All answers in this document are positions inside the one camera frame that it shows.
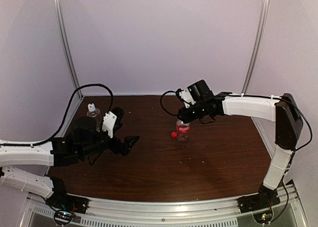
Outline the clear cola bottle red label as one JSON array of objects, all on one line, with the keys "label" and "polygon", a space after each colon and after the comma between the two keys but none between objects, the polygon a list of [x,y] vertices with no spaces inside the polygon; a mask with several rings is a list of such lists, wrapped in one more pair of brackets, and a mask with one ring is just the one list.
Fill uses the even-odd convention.
[{"label": "clear cola bottle red label", "polygon": [[187,142],[188,141],[188,135],[190,131],[190,124],[184,123],[181,120],[176,121],[176,131],[177,131],[177,140],[179,142]]}]

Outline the red cola bottle cap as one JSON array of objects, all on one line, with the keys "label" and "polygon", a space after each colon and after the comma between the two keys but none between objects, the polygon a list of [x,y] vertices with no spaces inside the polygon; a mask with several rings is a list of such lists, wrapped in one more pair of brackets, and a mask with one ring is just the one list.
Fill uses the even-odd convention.
[{"label": "red cola bottle cap", "polygon": [[176,139],[176,138],[177,138],[177,132],[172,132],[172,133],[171,133],[171,137],[172,137],[173,139]]}]

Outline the small clear plastic bottle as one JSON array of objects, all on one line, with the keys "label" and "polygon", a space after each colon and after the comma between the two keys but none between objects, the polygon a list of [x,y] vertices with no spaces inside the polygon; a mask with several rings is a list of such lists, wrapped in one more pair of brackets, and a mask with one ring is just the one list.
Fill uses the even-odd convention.
[{"label": "small clear plastic bottle", "polygon": [[88,117],[93,118],[96,121],[96,130],[100,131],[100,124],[101,124],[101,113],[98,108],[88,108],[88,111],[86,113]]}]

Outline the white flip bottle cap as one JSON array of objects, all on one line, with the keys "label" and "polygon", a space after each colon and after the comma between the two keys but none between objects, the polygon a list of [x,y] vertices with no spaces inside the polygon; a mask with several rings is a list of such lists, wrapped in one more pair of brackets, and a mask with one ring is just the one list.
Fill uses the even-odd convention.
[{"label": "white flip bottle cap", "polygon": [[96,110],[96,107],[95,107],[95,104],[94,104],[94,103],[88,104],[87,107],[88,107],[88,111],[89,111],[89,112],[93,112],[93,111]]}]

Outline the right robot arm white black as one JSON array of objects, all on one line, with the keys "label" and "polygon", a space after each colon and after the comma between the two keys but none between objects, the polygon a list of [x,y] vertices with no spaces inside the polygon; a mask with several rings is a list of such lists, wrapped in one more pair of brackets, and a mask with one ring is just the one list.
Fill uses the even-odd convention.
[{"label": "right robot arm white black", "polygon": [[214,94],[204,80],[187,89],[178,89],[176,96],[184,103],[177,114],[184,123],[209,116],[245,116],[275,123],[275,151],[268,172],[255,196],[255,204],[265,208],[274,199],[275,192],[292,158],[300,137],[303,120],[291,94],[257,96],[244,93],[220,92]]}]

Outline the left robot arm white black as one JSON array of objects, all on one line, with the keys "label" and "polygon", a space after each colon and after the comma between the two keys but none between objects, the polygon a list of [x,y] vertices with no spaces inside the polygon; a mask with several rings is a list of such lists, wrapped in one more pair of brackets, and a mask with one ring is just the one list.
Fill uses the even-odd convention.
[{"label": "left robot arm white black", "polygon": [[97,122],[91,117],[82,117],[73,122],[71,133],[64,138],[50,138],[39,143],[4,142],[0,146],[0,183],[20,191],[37,194],[52,200],[60,209],[71,205],[63,180],[43,177],[18,169],[18,165],[43,165],[66,167],[85,161],[106,150],[126,156],[139,140],[138,136],[127,136],[122,141],[115,131],[122,123],[112,114],[102,131],[97,131]]}]

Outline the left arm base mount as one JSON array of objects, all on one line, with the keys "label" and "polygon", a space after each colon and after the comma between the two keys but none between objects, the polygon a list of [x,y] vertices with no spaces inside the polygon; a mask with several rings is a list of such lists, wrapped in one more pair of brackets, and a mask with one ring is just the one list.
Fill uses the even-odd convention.
[{"label": "left arm base mount", "polygon": [[53,220],[59,226],[65,226],[78,219],[78,214],[85,214],[88,198],[74,195],[55,196],[45,199],[45,204],[53,210]]}]

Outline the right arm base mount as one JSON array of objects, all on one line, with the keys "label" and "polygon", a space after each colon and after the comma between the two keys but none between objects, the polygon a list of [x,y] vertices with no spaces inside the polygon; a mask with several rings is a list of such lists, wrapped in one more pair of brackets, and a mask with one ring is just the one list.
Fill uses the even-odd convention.
[{"label": "right arm base mount", "polygon": [[242,196],[237,200],[240,212],[251,212],[254,220],[260,224],[269,224],[274,218],[273,207],[281,203],[279,197],[269,199],[266,194]]}]

